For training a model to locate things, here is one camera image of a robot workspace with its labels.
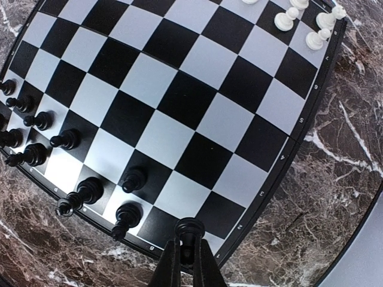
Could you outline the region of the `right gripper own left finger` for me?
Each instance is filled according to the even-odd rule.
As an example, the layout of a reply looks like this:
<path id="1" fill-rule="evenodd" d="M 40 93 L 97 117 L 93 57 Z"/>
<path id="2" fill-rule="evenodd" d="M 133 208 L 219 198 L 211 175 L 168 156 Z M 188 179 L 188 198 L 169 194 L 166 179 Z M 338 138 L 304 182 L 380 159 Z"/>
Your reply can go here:
<path id="1" fill-rule="evenodd" d="M 169 240 L 160 257 L 148 287 L 180 287 L 181 248 L 179 238 Z"/>

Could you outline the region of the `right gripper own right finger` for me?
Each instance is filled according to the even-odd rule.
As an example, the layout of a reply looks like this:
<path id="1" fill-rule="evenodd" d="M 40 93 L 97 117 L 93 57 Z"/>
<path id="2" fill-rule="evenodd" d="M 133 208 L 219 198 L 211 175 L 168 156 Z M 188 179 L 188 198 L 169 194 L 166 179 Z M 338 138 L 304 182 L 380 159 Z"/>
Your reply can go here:
<path id="1" fill-rule="evenodd" d="M 198 237 L 194 245 L 193 286 L 226 287 L 207 240 Z"/>

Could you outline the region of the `black rook chess piece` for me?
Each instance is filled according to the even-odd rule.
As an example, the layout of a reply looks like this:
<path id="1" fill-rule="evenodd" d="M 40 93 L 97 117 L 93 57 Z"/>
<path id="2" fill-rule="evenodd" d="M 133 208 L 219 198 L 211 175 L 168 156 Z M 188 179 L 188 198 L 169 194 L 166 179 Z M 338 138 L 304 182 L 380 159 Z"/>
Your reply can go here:
<path id="1" fill-rule="evenodd" d="M 175 234 L 180 240 L 181 265 L 193 268 L 195 242 L 198 235 L 205 235 L 204 224 L 196 218 L 183 218 L 177 222 Z"/>

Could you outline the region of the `black bishop bottom row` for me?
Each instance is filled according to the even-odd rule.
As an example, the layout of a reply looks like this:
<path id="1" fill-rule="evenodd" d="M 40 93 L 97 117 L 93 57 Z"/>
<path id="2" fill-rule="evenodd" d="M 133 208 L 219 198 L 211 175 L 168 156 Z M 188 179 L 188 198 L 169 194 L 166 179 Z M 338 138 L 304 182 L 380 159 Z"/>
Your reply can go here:
<path id="1" fill-rule="evenodd" d="M 142 212 L 139 206 L 135 203 L 128 202 L 121 205 L 116 213 L 116 224 L 111 231 L 113 241 L 124 239 L 126 233 L 136 227 L 142 218 Z"/>

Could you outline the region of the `black pawn mid board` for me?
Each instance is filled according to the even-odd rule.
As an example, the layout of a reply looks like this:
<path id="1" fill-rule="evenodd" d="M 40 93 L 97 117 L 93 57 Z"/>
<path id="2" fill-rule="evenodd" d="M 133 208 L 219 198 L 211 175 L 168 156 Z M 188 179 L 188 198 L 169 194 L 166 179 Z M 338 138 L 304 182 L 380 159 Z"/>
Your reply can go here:
<path id="1" fill-rule="evenodd" d="M 126 193 L 140 190 L 147 181 L 147 174 L 140 168 L 131 168 L 123 175 L 122 189 Z"/>

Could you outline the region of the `black grey chessboard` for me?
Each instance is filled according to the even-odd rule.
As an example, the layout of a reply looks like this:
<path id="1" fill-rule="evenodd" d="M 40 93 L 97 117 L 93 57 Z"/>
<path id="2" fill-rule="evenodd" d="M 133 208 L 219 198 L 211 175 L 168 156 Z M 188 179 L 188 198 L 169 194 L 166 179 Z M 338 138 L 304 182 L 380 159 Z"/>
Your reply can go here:
<path id="1" fill-rule="evenodd" d="M 23 133 L 1 151 L 43 144 L 44 164 L 15 167 L 60 199 L 100 179 L 102 197 L 75 213 L 107 234 L 117 209 L 137 204 L 141 221 L 122 242 L 152 258 L 178 220 L 200 220 L 224 265 L 297 153 L 346 28 L 338 20 L 296 50 L 263 41 L 241 2 L 39 1 L 1 71 L 1 82 L 17 82 L 12 95 L 1 91 L 1 123 Z M 30 112 L 5 104 L 27 95 Z M 23 124 L 42 111 L 49 129 Z M 68 129 L 80 144 L 53 148 Z M 126 193 L 131 168 L 147 181 Z"/>

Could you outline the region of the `tall black piece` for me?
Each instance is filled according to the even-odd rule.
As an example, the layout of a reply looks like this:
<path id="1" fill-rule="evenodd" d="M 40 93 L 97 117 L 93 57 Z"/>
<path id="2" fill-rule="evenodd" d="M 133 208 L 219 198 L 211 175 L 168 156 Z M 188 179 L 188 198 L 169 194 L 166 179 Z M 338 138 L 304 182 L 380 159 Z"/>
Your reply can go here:
<path id="1" fill-rule="evenodd" d="M 46 159 L 47 148 L 41 143 L 32 143 L 26 146 L 23 152 L 11 154 L 5 160 L 5 164 L 11 167 L 15 167 L 19 164 L 26 163 L 31 167 L 36 167 L 44 164 Z"/>

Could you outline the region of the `black piece bottom row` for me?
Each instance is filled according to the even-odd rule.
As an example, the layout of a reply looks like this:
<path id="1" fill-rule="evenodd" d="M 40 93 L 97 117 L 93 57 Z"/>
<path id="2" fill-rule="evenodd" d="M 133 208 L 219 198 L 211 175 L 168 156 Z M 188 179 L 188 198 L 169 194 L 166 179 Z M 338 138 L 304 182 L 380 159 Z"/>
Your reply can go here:
<path id="1" fill-rule="evenodd" d="M 11 129 L 1 132 L 1 148 L 6 146 L 17 148 L 23 142 L 23 133 L 20 129 Z"/>

